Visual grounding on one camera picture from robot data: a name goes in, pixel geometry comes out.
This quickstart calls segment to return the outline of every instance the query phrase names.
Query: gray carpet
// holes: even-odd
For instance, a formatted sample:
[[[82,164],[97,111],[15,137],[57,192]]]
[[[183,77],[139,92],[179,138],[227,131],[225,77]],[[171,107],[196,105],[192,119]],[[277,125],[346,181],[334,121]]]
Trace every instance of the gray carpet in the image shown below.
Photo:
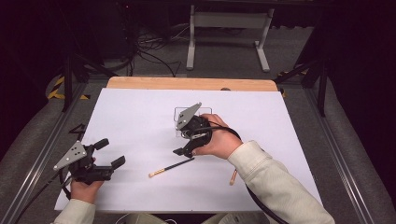
[[[181,62],[177,77],[269,79],[276,77],[276,74],[281,71],[292,69],[311,31],[310,28],[270,30],[264,46],[271,68],[270,73],[264,73],[261,70],[252,45],[260,33],[251,30],[245,30],[241,35],[228,35],[221,31],[199,32],[196,37],[197,49],[192,71],[187,71],[185,68],[188,49],[188,41],[185,39],[180,39],[161,50],[150,51],[150,53],[171,63],[170,66],[174,72],[177,70],[178,63],[172,62]],[[120,70],[119,73],[126,75],[126,70]],[[136,57],[134,74],[169,77],[170,71],[163,64],[151,63]],[[333,215],[336,223],[361,223],[347,193],[345,182],[339,175],[325,133],[318,123],[315,114],[317,112],[309,105],[306,90],[296,84],[299,79],[300,77],[294,77],[288,81],[289,84],[281,86],[285,89],[285,104],[316,180],[323,204]],[[52,88],[53,82],[49,84],[49,89]],[[91,99],[78,100],[70,117],[62,127],[59,139],[50,149],[51,155],[47,165],[42,173],[38,174],[40,177],[31,196],[54,175],[52,166],[77,140],[78,135],[69,133],[69,131],[81,123],[88,125],[99,92],[105,85],[106,80],[104,79],[93,78],[90,80],[83,93],[89,94]],[[62,108],[63,100],[49,100],[49,103],[26,125],[1,161],[0,217],[6,214],[25,177],[34,165],[35,159],[43,146],[46,145],[48,136],[62,115]],[[325,109],[326,120],[329,122],[356,184],[361,190],[361,195],[374,223],[396,223],[396,214],[389,196],[365,154],[359,138],[350,126],[342,107],[338,104],[331,83],[328,85]],[[20,223],[50,223],[55,219],[58,213],[53,211],[53,207],[59,191],[56,179],[29,207]],[[120,217],[121,214],[98,213],[94,223],[115,223]],[[178,224],[194,223],[193,220],[177,220],[178,218],[181,217],[175,215],[174,219]]]

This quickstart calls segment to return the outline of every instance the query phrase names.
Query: white paper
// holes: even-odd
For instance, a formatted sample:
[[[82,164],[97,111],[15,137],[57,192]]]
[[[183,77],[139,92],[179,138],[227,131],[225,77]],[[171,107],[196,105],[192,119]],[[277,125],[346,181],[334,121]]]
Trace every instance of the white paper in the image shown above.
[[[109,212],[243,212],[260,211],[238,176],[229,185],[233,166],[213,156],[198,156],[177,168],[149,178],[149,173],[187,158],[172,151],[188,140],[177,137],[176,107],[201,102],[242,137],[256,140],[282,161],[321,202],[282,96],[275,91],[166,91],[102,89],[84,135],[84,145],[108,138],[95,151],[97,165],[109,165],[124,155],[121,166],[100,189],[98,211]],[[61,192],[55,205],[62,210]]]

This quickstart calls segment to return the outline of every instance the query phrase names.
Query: person's left hand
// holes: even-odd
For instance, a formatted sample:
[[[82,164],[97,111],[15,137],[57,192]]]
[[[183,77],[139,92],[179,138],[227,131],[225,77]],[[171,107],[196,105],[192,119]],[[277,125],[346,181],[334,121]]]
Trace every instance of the person's left hand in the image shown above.
[[[95,204],[96,194],[105,181],[94,181],[90,185],[73,180],[71,183],[71,198],[86,203]]]

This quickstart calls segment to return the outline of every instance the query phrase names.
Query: wooden tabletop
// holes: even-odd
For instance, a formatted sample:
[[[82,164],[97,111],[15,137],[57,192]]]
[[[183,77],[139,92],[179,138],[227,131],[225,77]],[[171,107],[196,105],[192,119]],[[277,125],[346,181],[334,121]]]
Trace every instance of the wooden tabletop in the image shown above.
[[[108,88],[147,90],[278,91],[273,80],[192,78],[192,77],[112,77]]]

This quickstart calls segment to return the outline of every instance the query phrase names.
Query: metal rail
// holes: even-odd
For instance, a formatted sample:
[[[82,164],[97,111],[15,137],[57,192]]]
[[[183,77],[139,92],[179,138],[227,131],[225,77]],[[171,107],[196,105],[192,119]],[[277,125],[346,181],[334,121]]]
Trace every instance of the metal rail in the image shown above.
[[[357,186],[352,173],[349,171],[347,162],[345,161],[340,147],[337,145],[334,136],[332,135],[332,130],[330,129],[329,123],[325,118],[323,118],[317,109],[317,99],[314,91],[312,89],[305,89],[305,95],[311,108],[315,111],[315,115],[318,119],[323,132],[331,147],[332,159],[334,160],[335,166],[338,170],[339,175],[344,183],[346,192],[349,195],[350,201],[355,208],[356,214],[359,217],[361,223],[371,224],[374,223],[373,218],[368,210],[366,203],[364,202],[359,187]]]
[[[74,107],[77,104],[78,97],[83,93],[86,87],[85,83],[78,83],[76,84],[76,89],[74,91],[73,101],[70,107],[61,114],[58,120],[53,127],[47,142],[41,149],[40,154],[37,156],[35,163],[33,164],[32,168],[30,169],[28,175],[26,176],[25,180],[23,181],[20,190],[18,191],[17,195],[15,196],[14,200],[12,201],[10,207],[8,208],[5,216],[3,217],[1,223],[2,224],[11,224],[16,221],[16,218],[20,214],[21,210],[23,209],[24,205],[27,203],[30,194],[32,193],[35,184],[38,181],[38,178],[41,176],[50,155],[55,148],[55,145],[59,139],[60,132],[67,122],[67,119],[70,117]]]

